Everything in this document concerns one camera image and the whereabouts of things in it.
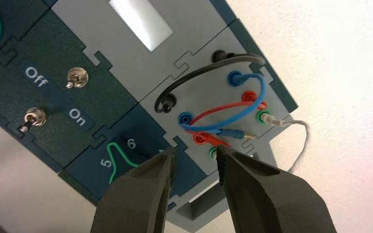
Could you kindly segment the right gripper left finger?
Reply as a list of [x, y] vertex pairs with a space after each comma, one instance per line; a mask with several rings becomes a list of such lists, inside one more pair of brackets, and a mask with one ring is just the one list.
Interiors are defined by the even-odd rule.
[[162, 233], [175, 175], [167, 148], [117, 178], [98, 203], [92, 233]]

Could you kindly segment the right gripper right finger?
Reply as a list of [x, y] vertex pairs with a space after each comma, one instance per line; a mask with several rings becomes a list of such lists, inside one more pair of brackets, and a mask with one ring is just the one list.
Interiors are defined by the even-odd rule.
[[220, 184], [237, 233], [334, 233], [323, 198], [302, 178], [217, 147]]

